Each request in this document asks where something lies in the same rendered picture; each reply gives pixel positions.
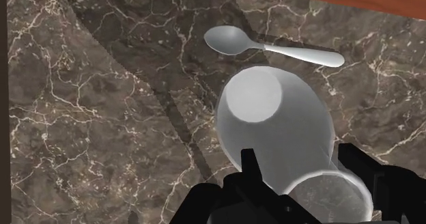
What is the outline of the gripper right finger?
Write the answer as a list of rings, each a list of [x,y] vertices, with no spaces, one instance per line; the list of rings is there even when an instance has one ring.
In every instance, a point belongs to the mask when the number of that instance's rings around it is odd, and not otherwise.
[[[426,224],[426,179],[403,167],[382,165],[351,143],[339,144],[338,160],[364,182],[383,221],[400,223],[405,216],[409,224]]]

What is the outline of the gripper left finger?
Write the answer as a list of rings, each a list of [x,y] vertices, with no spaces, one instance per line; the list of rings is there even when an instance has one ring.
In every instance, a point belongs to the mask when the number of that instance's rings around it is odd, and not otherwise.
[[[276,194],[262,178],[254,150],[241,150],[242,170],[223,185],[190,189],[169,224],[320,224],[289,195]]]

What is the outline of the white cup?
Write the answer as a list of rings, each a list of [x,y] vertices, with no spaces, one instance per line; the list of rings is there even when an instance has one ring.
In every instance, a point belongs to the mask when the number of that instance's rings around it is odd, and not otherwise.
[[[370,192],[333,154],[335,129],[326,105],[295,74],[269,66],[239,71],[224,86],[215,123],[236,169],[241,150],[252,148],[263,181],[320,222],[372,219]]]

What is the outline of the white spoon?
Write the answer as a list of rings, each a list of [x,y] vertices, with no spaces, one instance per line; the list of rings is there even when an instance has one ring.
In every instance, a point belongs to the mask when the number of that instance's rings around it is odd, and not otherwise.
[[[332,68],[340,67],[345,63],[344,57],[336,52],[258,43],[251,40],[241,28],[230,25],[213,27],[205,32],[203,38],[211,49],[224,55],[238,55],[253,48],[280,53],[295,59]]]

